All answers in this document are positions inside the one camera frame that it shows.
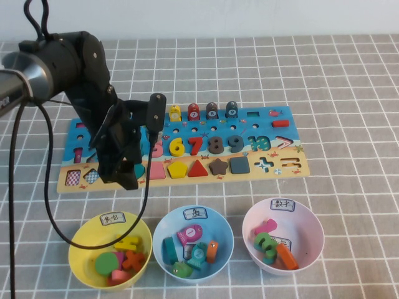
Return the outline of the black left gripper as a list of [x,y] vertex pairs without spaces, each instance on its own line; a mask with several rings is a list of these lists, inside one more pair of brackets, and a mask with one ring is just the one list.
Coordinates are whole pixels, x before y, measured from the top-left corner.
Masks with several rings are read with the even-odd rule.
[[90,112],[90,147],[97,152],[98,173],[104,183],[138,189],[135,165],[142,162],[140,127],[145,124],[147,108],[148,102],[117,100],[109,106],[98,104]]

